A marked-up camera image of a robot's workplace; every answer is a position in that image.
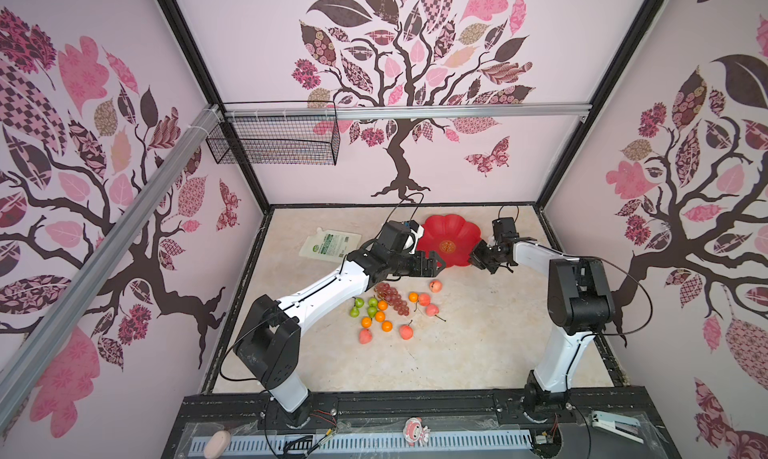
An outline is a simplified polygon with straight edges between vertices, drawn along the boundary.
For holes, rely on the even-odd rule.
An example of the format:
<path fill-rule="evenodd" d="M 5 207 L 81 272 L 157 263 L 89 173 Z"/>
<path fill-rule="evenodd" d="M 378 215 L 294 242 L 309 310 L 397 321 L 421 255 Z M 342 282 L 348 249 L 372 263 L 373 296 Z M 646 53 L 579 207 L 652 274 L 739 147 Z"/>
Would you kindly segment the red flower fruit bowl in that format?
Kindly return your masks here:
<path fill-rule="evenodd" d="M 481 229 L 457 214 L 432 215 L 423 224 L 419 251 L 436 252 L 447 267 L 467 267 L 481 241 Z"/>

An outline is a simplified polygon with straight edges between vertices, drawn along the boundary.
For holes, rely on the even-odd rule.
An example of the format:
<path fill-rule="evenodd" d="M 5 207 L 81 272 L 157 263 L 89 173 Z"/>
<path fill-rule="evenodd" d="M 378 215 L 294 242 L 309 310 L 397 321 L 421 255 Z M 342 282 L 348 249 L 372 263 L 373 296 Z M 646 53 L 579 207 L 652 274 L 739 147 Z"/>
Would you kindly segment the purple grape bunch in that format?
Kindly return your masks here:
<path fill-rule="evenodd" d="M 389 283 L 382 282 L 374 286 L 375 297 L 381 304 L 386 304 L 388 308 L 401 316 L 410 314 L 410 307 L 400 292 Z"/>

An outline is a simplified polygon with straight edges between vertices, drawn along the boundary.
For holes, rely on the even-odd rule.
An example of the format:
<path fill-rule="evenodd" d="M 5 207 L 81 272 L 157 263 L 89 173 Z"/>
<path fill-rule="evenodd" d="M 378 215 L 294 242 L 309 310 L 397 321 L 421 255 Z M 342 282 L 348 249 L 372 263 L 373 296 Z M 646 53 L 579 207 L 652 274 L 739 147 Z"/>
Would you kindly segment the peach with stem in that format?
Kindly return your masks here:
<path fill-rule="evenodd" d="M 436 304 L 430 304 L 425 308 L 425 313 L 429 317 L 437 318 L 443 322 L 445 322 L 445 319 L 439 316 L 440 309 Z"/>

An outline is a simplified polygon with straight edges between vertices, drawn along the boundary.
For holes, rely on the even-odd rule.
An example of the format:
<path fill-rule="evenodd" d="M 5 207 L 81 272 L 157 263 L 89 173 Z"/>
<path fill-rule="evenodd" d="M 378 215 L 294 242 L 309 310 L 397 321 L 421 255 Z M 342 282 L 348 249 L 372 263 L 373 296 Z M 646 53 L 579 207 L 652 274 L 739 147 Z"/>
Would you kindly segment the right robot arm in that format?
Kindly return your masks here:
<path fill-rule="evenodd" d="M 501 267 L 523 265 L 548 280 L 546 306 L 553 329 L 541 361 L 529 373 L 523 409 L 533 416 L 563 407 L 586 348 L 616 311 L 603 262 L 524 238 L 511 217 L 494 220 L 492 229 L 493 240 L 480 241 L 471 252 L 472 265 L 491 274 Z"/>

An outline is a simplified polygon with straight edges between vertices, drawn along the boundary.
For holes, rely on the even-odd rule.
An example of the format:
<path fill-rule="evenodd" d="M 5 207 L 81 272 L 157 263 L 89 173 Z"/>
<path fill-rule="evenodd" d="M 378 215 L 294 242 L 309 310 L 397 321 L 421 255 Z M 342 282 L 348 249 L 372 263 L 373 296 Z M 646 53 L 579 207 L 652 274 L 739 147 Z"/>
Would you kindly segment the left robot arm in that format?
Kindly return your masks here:
<path fill-rule="evenodd" d="M 423 234 L 414 220 L 388 221 L 327 276 L 279 300 L 264 294 L 252 303 L 232 351 L 285 413 L 310 409 L 296 369 L 302 335 L 319 319 L 387 279 L 434 278 L 446 268 L 438 253 L 417 248 Z"/>

